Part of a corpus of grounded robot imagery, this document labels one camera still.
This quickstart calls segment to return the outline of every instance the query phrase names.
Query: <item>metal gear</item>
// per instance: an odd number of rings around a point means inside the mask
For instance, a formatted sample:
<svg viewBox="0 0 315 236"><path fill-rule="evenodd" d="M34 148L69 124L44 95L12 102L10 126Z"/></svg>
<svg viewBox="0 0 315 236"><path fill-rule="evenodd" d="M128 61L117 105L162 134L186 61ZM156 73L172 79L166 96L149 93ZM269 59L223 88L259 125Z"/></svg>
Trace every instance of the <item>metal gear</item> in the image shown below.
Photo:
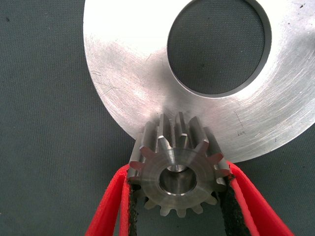
<svg viewBox="0 0 315 236"><path fill-rule="evenodd" d="M141 186L134 195L148 198L146 209L159 205L162 216L174 209L185 217L187 208L201 214L202 202L217 203L212 193L225 190L223 177L229 174L216 147L197 117L186 124L182 113L174 120L162 114L159 126L147 122L129 162L128 181Z"/></svg>

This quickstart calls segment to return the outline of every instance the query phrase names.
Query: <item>circular hole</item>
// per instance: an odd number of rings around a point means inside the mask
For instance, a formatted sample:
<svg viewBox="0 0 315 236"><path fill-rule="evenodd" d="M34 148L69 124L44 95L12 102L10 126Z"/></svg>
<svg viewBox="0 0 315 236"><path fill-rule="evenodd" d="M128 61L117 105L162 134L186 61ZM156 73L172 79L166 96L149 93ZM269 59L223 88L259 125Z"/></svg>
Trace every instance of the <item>circular hole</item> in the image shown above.
<svg viewBox="0 0 315 236"><path fill-rule="evenodd" d="M195 172L186 166L182 167L184 167L184 170L181 172L170 171L176 170L174 166L169 166L162 171L159 177L159 185L168 194L182 195L196 186Z"/></svg>
<svg viewBox="0 0 315 236"><path fill-rule="evenodd" d="M265 14L257 2L249 1ZM175 76L186 87L220 94L253 74L264 44L262 21L246 1L196 0L173 23L167 51Z"/></svg>

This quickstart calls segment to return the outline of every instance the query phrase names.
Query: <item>brushed metal surface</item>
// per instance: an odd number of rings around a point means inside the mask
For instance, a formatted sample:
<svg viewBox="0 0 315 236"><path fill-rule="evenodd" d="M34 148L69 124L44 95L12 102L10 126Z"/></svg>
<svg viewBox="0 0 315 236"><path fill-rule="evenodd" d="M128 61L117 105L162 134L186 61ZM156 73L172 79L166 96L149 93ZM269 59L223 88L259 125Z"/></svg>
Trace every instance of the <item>brushed metal surface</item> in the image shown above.
<svg viewBox="0 0 315 236"><path fill-rule="evenodd" d="M238 88L200 94L173 74L168 34L189 4L178 1L86 0L84 44L95 88L133 138L159 114L198 116L226 159L268 153L315 122L315 1L249 0L265 30L260 64Z"/></svg>

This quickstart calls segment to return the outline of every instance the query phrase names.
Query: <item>gear tooth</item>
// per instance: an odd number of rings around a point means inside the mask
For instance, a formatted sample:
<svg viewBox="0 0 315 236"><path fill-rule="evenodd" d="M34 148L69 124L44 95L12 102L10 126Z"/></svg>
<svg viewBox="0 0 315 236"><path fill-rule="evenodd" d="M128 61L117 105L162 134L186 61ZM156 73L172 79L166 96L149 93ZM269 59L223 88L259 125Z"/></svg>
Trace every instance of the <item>gear tooth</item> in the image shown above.
<svg viewBox="0 0 315 236"><path fill-rule="evenodd" d="M136 198L143 198L146 196L146 194L144 193L143 189L139 189L137 191L134 191L133 195L136 197Z"/></svg>
<svg viewBox="0 0 315 236"><path fill-rule="evenodd" d="M226 177L230 174L230 170L220 169L218 165L214 165L216 178Z"/></svg>
<svg viewBox="0 0 315 236"><path fill-rule="evenodd" d="M211 156L208 156L207 159L210 161L212 165L216 165L223 159L223 155L222 153L216 153Z"/></svg>
<svg viewBox="0 0 315 236"><path fill-rule="evenodd" d="M142 146L140 148L141 154L146 158L146 160L153 159L156 155L154 151L152 151L150 148Z"/></svg>
<svg viewBox="0 0 315 236"><path fill-rule="evenodd" d="M141 171L142 168L144 167L144 163L139 162L139 161L130 161L129 162L130 167L132 167L133 169L137 170L137 171Z"/></svg>
<svg viewBox="0 0 315 236"><path fill-rule="evenodd" d="M226 162L226 160L224 158L218 163L218 167L221 170L228 170L228 171L230 171L230 167L229 167L228 163Z"/></svg>
<svg viewBox="0 0 315 236"><path fill-rule="evenodd" d="M217 178L214 185L214 190L216 192L224 192L226 190L226 184L223 178Z"/></svg>
<svg viewBox="0 0 315 236"><path fill-rule="evenodd" d="M139 133L136 138L136 142L134 143L133 150L130 156L130 161L139 161L142 162L142 156L140 152L142 134Z"/></svg>
<svg viewBox="0 0 315 236"><path fill-rule="evenodd" d="M138 184L138 185L140 185L140 184L141 184L141 178L140 178L140 176L130 176L130 177L129 177L129 171L128 171L128 177L127 177L128 182L129 182L130 184Z"/></svg>
<svg viewBox="0 0 315 236"><path fill-rule="evenodd" d="M167 216L170 211L171 211L170 208L161 206L161 209L159 210L159 214L160 214L161 216Z"/></svg>
<svg viewBox="0 0 315 236"><path fill-rule="evenodd" d="M171 124L166 114L161 114L158 127L158 149L169 150L172 148Z"/></svg>
<svg viewBox="0 0 315 236"><path fill-rule="evenodd" d="M152 122L147 122L144 127L141 144L140 144L140 150L142 149L142 147L147 147L151 149L153 152L155 152L156 143L157 143L157 126L153 124Z"/></svg>
<svg viewBox="0 0 315 236"><path fill-rule="evenodd" d="M150 210L152 208L154 208L156 206L156 204L154 202L151 201L151 199L149 199L145 204L144 204L144 208L147 210Z"/></svg>
<svg viewBox="0 0 315 236"><path fill-rule="evenodd" d="M186 216L186 209L176 209L178 217L184 218Z"/></svg>
<svg viewBox="0 0 315 236"><path fill-rule="evenodd" d="M202 208L202 206L200 204L195 205L191 209L197 214L201 214L203 212L203 208Z"/></svg>
<svg viewBox="0 0 315 236"><path fill-rule="evenodd" d="M175 116L175 146L177 148L189 147L187 126L181 112Z"/></svg>
<svg viewBox="0 0 315 236"><path fill-rule="evenodd" d="M211 195L205 200L205 202L207 203L207 204L210 204L210 205L215 205L215 204L217 204L217 200L216 200L216 198L215 197L212 197Z"/></svg>
<svg viewBox="0 0 315 236"><path fill-rule="evenodd" d="M192 146L196 151L205 153L209 146L209 140L204 129L200 125L198 117L194 117L189 121L189 131Z"/></svg>

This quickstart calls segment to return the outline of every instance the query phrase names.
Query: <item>aluminum disc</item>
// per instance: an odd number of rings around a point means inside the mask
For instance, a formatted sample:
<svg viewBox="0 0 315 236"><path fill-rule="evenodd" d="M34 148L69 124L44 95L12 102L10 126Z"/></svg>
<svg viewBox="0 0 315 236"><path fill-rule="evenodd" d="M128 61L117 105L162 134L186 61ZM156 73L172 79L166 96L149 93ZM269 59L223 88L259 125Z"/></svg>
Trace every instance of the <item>aluminum disc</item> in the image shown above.
<svg viewBox="0 0 315 236"><path fill-rule="evenodd" d="M265 48L248 80L223 94L200 94L173 74L167 41L189 0L86 0L84 43L105 107L133 138L159 114L198 116L226 159L239 162L289 142L315 122L315 1L249 0Z"/></svg>

